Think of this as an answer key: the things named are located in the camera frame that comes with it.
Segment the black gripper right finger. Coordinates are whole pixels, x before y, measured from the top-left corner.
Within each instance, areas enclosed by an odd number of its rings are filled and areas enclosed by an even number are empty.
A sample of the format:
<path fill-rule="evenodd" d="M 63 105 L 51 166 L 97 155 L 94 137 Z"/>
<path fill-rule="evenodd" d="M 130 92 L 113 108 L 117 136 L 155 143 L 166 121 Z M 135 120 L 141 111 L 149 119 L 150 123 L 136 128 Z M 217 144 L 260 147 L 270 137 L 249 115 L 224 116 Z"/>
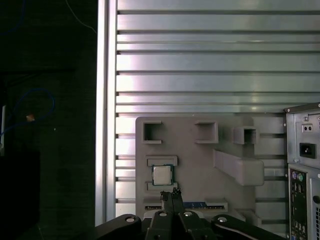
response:
<path fill-rule="evenodd" d="M 173 209 L 189 240 L 283 240 L 282 236 L 239 220 L 219 214 L 211 220 L 199 217 L 184 207 L 179 188 L 173 189 Z"/>

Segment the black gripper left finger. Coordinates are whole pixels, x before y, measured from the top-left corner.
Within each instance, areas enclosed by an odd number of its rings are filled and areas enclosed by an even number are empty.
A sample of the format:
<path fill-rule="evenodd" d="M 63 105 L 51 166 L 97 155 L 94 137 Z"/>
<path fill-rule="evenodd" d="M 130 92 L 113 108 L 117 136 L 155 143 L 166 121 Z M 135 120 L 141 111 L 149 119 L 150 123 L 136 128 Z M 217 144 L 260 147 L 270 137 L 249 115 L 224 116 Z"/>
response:
<path fill-rule="evenodd" d="M 170 240 L 175 218 L 174 201 L 178 192 L 160 193 L 161 209 L 151 217 L 141 219 L 133 214 L 123 214 L 107 221 L 93 230 L 95 240 Z"/>

